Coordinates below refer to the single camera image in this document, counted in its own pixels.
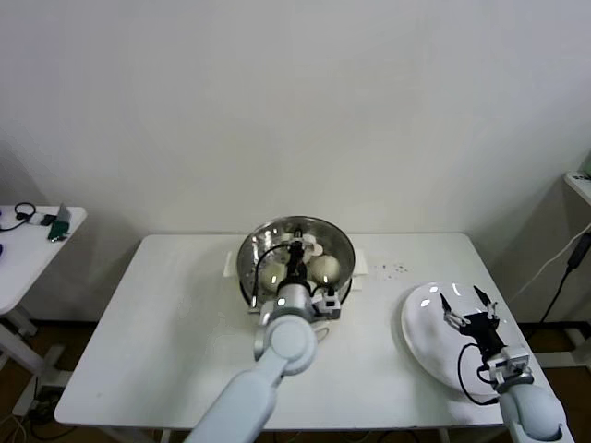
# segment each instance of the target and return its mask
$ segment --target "white plate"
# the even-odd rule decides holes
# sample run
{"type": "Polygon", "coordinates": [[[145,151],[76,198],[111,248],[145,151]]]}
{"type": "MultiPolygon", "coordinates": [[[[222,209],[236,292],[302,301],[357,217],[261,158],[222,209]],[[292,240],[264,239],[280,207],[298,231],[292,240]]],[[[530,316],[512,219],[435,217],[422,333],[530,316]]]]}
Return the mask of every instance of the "white plate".
{"type": "MultiPolygon", "coordinates": [[[[462,391],[457,375],[458,355],[462,347],[475,342],[471,337],[461,335],[443,320],[440,293],[459,315],[482,312],[485,307],[476,295],[473,286],[458,283],[433,282],[420,286],[410,293],[404,302],[402,312],[403,334],[406,343],[418,362],[437,380],[462,391]]],[[[507,309],[500,307],[497,314],[501,323],[497,332],[505,343],[517,343],[519,337],[507,323],[507,309]]],[[[465,350],[462,358],[462,380],[466,390],[474,395],[495,394],[494,390],[480,381],[476,369],[482,366],[477,348],[465,350]]]]}

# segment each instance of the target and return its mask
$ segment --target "small table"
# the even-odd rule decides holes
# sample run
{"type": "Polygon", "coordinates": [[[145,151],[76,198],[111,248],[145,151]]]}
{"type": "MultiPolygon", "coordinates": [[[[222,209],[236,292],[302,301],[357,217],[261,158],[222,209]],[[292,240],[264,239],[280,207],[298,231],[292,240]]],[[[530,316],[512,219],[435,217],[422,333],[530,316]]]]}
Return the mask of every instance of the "small table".
{"type": "MultiPolygon", "coordinates": [[[[286,377],[267,430],[370,430],[501,425],[430,376],[400,329],[405,297],[429,281],[476,284],[504,304],[467,236],[353,234],[368,275],[306,372],[286,377]]],[[[68,425],[189,429],[225,384],[254,365],[258,316],[223,277],[242,235],[146,237],[55,411],[68,425]]],[[[507,318],[517,329],[514,319],[507,318]]],[[[536,384],[550,389],[537,361],[536,384]]],[[[119,435],[121,441],[125,436],[119,435]]]]}
{"type": "MultiPolygon", "coordinates": [[[[591,205],[591,178],[586,173],[570,172],[564,175],[564,181],[579,197],[591,205]]],[[[542,367],[580,367],[591,370],[591,339],[585,340],[578,329],[565,330],[568,337],[576,345],[569,352],[536,353],[542,367]]]]}
{"type": "MultiPolygon", "coordinates": [[[[73,234],[86,219],[83,208],[68,208],[71,213],[69,233],[73,234]]],[[[15,218],[12,206],[0,206],[3,227],[12,226],[19,221],[15,218]]],[[[58,207],[37,207],[40,213],[56,214],[58,207]]],[[[52,243],[47,240],[49,227],[33,226],[27,223],[14,231],[0,233],[0,244],[4,251],[0,256],[0,316],[6,317],[19,329],[19,334],[33,335],[37,329],[29,321],[29,315],[18,304],[29,288],[39,278],[57,253],[64,247],[64,242],[52,243]]],[[[2,360],[13,358],[20,365],[39,377],[40,387],[65,386],[69,373],[53,368],[64,350],[63,346],[52,347],[45,357],[36,354],[27,346],[19,335],[11,333],[0,325],[0,350],[2,360]]],[[[34,380],[23,391],[13,409],[14,415],[24,415],[30,406],[34,392],[34,380]]]]}

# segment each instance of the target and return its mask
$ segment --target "cable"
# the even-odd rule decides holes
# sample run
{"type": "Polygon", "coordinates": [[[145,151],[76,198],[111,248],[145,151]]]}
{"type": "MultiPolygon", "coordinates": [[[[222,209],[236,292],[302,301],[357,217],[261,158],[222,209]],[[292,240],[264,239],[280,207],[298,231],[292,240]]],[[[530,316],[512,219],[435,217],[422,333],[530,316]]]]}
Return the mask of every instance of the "cable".
{"type": "Polygon", "coordinates": [[[58,434],[57,436],[47,437],[47,436],[40,436],[39,434],[37,434],[37,431],[35,431],[35,427],[34,427],[33,423],[30,424],[30,434],[40,441],[54,441],[54,440],[57,440],[61,437],[65,437],[65,436],[73,433],[77,429],[78,429],[77,427],[71,427],[66,432],[62,432],[61,434],[58,434]]]}
{"type": "Polygon", "coordinates": [[[323,341],[324,339],[326,339],[329,336],[329,332],[331,332],[331,330],[329,329],[328,326],[325,326],[323,328],[315,329],[314,332],[316,333],[316,340],[318,340],[318,343],[320,343],[321,341],[323,341]],[[326,333],[319,337],[319,332],[323,332],[323,331],[326,331],[326,333]]]}
{"type": "Polygon", "coordinates": [[[487,369],[484,366],[481,366],[479,369],[476,370],[476,376],[480,381],[486,383],[487,385],[494,385],[495,382],[492,380],[486,380],[484,377],[480,375],[481,372],[486,371],[487,369]]]}
{"type": "Polygon", "coordinates": [[[562,254],[564,254],[567,251],[567,249],[573,245],[574,241],[576,239],[578,239],[580,236],[582,236],[583,234],[585,234],[589,229],[591,229],[591,223],[587,224],[587,226],[583,229],[583,231],[581,231],[576,236],[574,236],[571,240],[569,240],[569,243],[567,243],[566,246],[563,249],[561,249],[561,251],[558,254],[556,254],[553,258],[551,258],[546,263],[544,263],[542,265],[542,267],[539,269],[539,271],[536,273],[536,275],[534,275],[534,277],[532,277],[526,284],[524,284],[524,286],[522,286],[522,288],[519,291],[517,291],[513,297],[508,299],[507,302],[510,303],[513,300],[515,300],[519,295],[521,295],[529,287],[529,285],[532,284],[534,282],[534,280],[537,279],[537,277],[539,277],[541,275],[542,272],[544,272],[544,269],[546,269],[546,267],[550,263],[552,263],[554,260],[556,260],[562,254]]]}
{"type": "Polygon", "coordinates": [[[478,406],[489,406],[491,404],[495,404],[499,402],[499,397],[495,397],[494,399],[490,399],[487,401],[478,401],[474,397],[472,397],[464,386],[464,381],[462,380],[462,357],[464,356],[464,352],[466,349],[474,346],[477,348],[475,343],[468,343],[464,345],[462,351],[460,351],[460,355],[458,355],[458,379],[460,380],[460,386],[462,387],[462,391],[464,392],[465,396],[470,400],[472,403],[477,404],[478,406]]]}
{"type": "MultiPolygon", "coordinates": [[[[27,441],[27,431],[25,430],[25,426],[22,425],[22,423],[25,421],[26,417],[27,416],[25,415],[24,417],[22,417],[20,419],[20,421],[17,419],[17,417],[14,417],[15,423],[18,426],[18,430],[20,430],[22,432],[22,443],[26,443],[26,441],[27,441]]],[[[15,443],[17,441],[17,435],[18,435],[18,432],[15,431],[15,435],[12,437],[12,443],[15,443]]]]}
{"type": "MultiPolygon", "coordinates": [[[[539,322],[537,323],[538,326],[541,326],[544,324],[544,321],[546,321],[546,318],[548,318],[548,315],[550,313],[550,310],[552,309],[552,307],[554,306],[554,304],[556,303],[556,301],[558,300],[558,297],[561,295],[562,292],[562,286],[564,286],[564,282],[566,281],[566,279],[568,278],[569,275],[571,275],[571,272],[573,272],[573,268],[571,268],[570,266],[568,266],[566,268],[566,270],[564,271],[564,275],[562,275],[562,279],[561,279],[561,283],[558,285],[558,290],[556,291],[556,293],[554,294],[554,298],[552,298],[552,301],[550,302],[548,308],[546,309],[546,312],[544,313],[544,315],[542,316],[542,319],[539,320],[539,322]]],[[[527,335],[525,338],[527,340],[530,340],[534,335],[536,335],[537,329],[535,329],[534,331],[532,331],[529,335],[527,335]]]]}
{"type": "Polygon", "coordinates": [[[27,431],[25,430],[25,427],[23,426],[23,423],[26,421],[26,418],[27,417],[25,416],[21,419],[21,421],[19,421],[18,418],[15,417],[13,414],[9,414],[6,417],[4,417],[2,420],[0,420],[0,425],[3,425],[9,419],[13,419],[15,421],[15,423],[17,424],[17,428],[10,431],[2,443],[7,443],[11,437],[12,437],[12,443],[17,441],[18,431],[22,432],[22,436],[23,436],[22,443],[25,443],[27,441],[27,431]]]}
{"type": "Polygon", "coordinates": [[[272,251],[279,249],[280,247],[288,247],[288,246],[289,246],[288,243],[281,243],[280,245],[275,245],[272,248],[267,249],[265,251],[265,253],[262,256],[260,256],[259,261],[257,262],[257,266],[255,266],[255,281],[254,281],[254,285],[252,287],[252,300],[254,300],[255,303],[257,301],[257,295],[259,294],[259,268],[260,268],[260,264],[263,262],[265,257],[268,256],[272,251]]]}
{"type": "Polygon", "coordinates": [[[362,443],[364,441],[366,441],[369,436],[371,435],[371,431],[366,432],[366,434],[358,439],[353,440],[352,438],[347,438],[345,435],[343,435],[343,440],[346,441],[347,443],[362,443]]]}
{"type": "Polygon", "coordinates": [[[15,205],[15,213],[17,214],[17,220],[22,220],[20,223],[10,226],[9,228],[0,228],[0,233],[7,233],[8,231],[14,231],[18,227],[22,226],[30,220],[30,218],[37,213],[37,207],[28,201],[21,201],[15,205]],[[32,212],[21,212],[19,209],[21,206],[29,206],[32,212]]]}
{"type": "MultiPolygon", "coordinates": [[[[406,432],[407,434],[409,434],[409,435],[410,435],[410,436],[413,438],[413,441],[414,441],[415,443],[421,443],[421,441],[418,439],[418,435],[416,434],[416,432],[415,432],[415,431],[413,431],[413,430],[411,430],[411,429],[406,429],[406,430],[405,430],[405,432],[406,432]]],[[[385,440],[385,439],[386,439],[386,438],[387,438],[389,435],[391,435],[391,434],[393,434],[393,433],[394,433],[394,431],[388,431],[388,432],[384,432],[384,433],[383,433],[383,434],[380,436],[380,438],[378,438],[378,439],[376,440],[376,443],[382,443],[382,442],[383,442],[383,441],[384,441],[384,440],[385,440]]]]}

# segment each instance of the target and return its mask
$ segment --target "table leg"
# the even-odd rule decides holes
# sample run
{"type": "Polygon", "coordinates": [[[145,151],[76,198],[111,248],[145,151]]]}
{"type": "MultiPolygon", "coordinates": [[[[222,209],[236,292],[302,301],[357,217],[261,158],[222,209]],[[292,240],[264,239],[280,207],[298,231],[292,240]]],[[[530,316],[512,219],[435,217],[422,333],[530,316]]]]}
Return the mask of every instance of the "table leg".
{"type": "Polygon", "coordinates": [[[446,428],[440,427],[437,432],[440,435],[440,443],[451,443],[450,434],[447,432],[446,428]]]}
{"type": "Polygon", "coordinates": [[[138,429],[124,427],[100,427],[99,429],[119,443],[156,443],[138,429]]]}
{"type": "Polygon", "coordinates": [[[29,408],[35,398],[35,385],[37,385],[37,393],[41,392],[45,386],[58,388],[66,387],[72,372],[61,371],[59,369],[55,369],[54,367],[64,349],[64,346],[59,344],[56,344],[49,349],[45,355],[45,358],[43,359],[45,369],[40,375],[34,376],[30,379],[29,384],[22,391],[20,397],[15,403],[15,406],[12,409],[12,414],[18,417],[23,417],[29,411],[29,408]]]}
{"type": "Polygon", "coordinates": [[[2,325],[0,325],[0,350],[36,376],[45,370],[45,361],[18,335],[13,334],[2,325]]]}
{"type": "Polygon", "coordinates": [[[24,307],[15,307],[5,317],[18,328],[19,334],[35,335],[37,333],[37,327],[30,322],[30,315],[24,307]]]}
{"type": "Polygon", "coordinates": [[[160,443],[170,443],[170,437],[173,432],[170,429],[164,429],[163,434],[160,437],[160,443]]]}
{"type": "Polygon", "coordinates": [[[536,353],[539,365],[547,367],[586,367],[591,370],[591,339],[585,340],[576,329],[567,329],[569,336],[576,348],[570,352],[561,353],[536,353]]]}

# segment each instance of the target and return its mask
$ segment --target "black cable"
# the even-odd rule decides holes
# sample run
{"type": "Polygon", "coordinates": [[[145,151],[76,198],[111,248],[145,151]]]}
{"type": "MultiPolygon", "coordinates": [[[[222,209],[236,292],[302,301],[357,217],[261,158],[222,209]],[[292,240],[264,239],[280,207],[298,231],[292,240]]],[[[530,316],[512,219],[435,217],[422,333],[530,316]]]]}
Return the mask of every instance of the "black cable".
{"type": "Polygon", "coordinates": [[[477,404],[478,406],[489,406],[491,404],[495,404],[499,402],[499,397],[495,397],[494,399],[490,399],[487,401],[478,401],[474,397],[472,397],[464,386],[464,381],[462,380],[462,357],[464,356],[464,352],[466,349],[474,346],[477,348],[475,343],[468,343],[464,345],[462,351],[460,351],[460,355],[458,356],[458,379],[460,380],[460,386],[462,387],[462,391],[464,392],[465,396],[470,400],[472,403],[477,404]]]}
{"type": "Polygon", "coordinates": [[[15,213],[17,214],[17,220],[22,220],[20,223],[10,226],[9,228],[0,228],[0,233],[7,233],[8,231],[14,231],[18,227],[22,226],[30,220],[30,218],[37,213],[37,207],[28,201],[21,201],[15,205],[15,213]],[[19,209],[22,206],[29,206],[32,212],[21,212],[19,209]]]}
{"type": "Polygon", "coordinates": [[[57,440],[61,437],[65,437],[65,436],[73,433],[77,429],[78,429],[77,427],[71,427],[66,432],[62,432],[61,434],[58,434],[57,436],[47,437],[47,436],[40,436],[39,434],[37,434],[33,423],[31,422],[31,424],[30,424],[30,434],[40,441],[54,441],[54,440],[57,440]]]}
{"type": "Polygon", "coordinates": [[[492,380],[486,380],[484,377],[482,377],[480,375],[481,372],[488,370],[486,367],[481,366],[479,369],[476,370],[476,376],[478,377],[478,379],[480,381],[482,381],[483,383],[486,383],[487,385],[494,385],[495,382],[492,380]]]}
{"type": "MultiPolygon", "coordinates": [[[[567,266],[566,270],[564,271],[564,275],[562,275],[562,279],[561,279],[561,283],[558,285],[558,290],[556,291],[556,294],[554,294],[554,298],[552,298],[552,301],[550,302],[548,309],[546,309],[546,312],[544,313],[544,315],[542,316],[542,319],[539,320],[539,322],[537,323],[537,325],[540,327],[541,325],[544,324],[544,321],[546,321],[546,318],[548,318],[548,315],[550,313],[550,310],[552,309],[552,307],[554,306],[554,304],[556,303],[556,301],[558,300],[558,297],[561,295],[562,292],[562,286],[564,286],[564,283],[566,282],[566,279],[568,278],[569,275],[571,275],[571,272],[573,272],[573,268],[571,266],[567,266]]],[[[536,335],[537,329],[533,330],[529,335],[527,335],[525,338],[527,340],[530,340],[534,335],[536,335]]]]}
{"type": "MultiPolygon", "coordinates": [[[[390,434],[392,434],[394,431],[388,431],[383,433],[380,438],[378,438],[376,440],[376,443],[382,443],[390,434]]],[[[406,429],[405,431],[406,433],[410,434],[411,437],[413,438],[413,440],[415,441],[415,443],[421,443],[421,440],[418,439],[418,435],[416,434],[415,431],[412,431],[410,429],[406,429]]]]}
{"type": "Polygon", "coordinates": [[[280,247],[288,247],[289,244],[288,243],[281,243],[280,245],[275,245],[273,247],[271,247],[270,249],[267,249],[265,251],[265,253],[260,256],[259,261],[257,262],[257,266],[255,266],[255,281],[254,281],[254,285],[252,287],[252,298],[257,298],[257,295],[259,294],[259,268],[260,268],[260,264],[263,262],[263,260],[265,259],[265,257],[270,254],[272,251],[279,249],[280,247]]]}
{"type": "Polygon", "coordinates": [[[413,437],[413,440],[415,441],[415,443],[421,443],[421,441],[418,439],[418,435],[416,434],[415,431],[411,431],[410,429],[407,429],[406,432],[413,437]]]}
{"type": "Polygon", "coordinates": [[[371,434],[371,431],[367,431],[364,436],[360,437],[360,438],[356,438],[355,440],[353,440],[352,438],[343,436],[344,441],[346,441],[347,443],[361,443],[363,441],[366,441],[369,437],[369,434],[371,434]]]}
{"type": "Polygon", "coordinates": [[[382,442],[383,442],[383,441],[386,439],[386,437],[387,437],[388,435],[390,435],[392,432],[394,432],[394,431],[388,431],[388,432],[384,432],[384,433],[383,433],[383,434],[380,436],[380,438],[378,438],[378,439],[376,440],[376,443],[382,443],[382,442]]]}

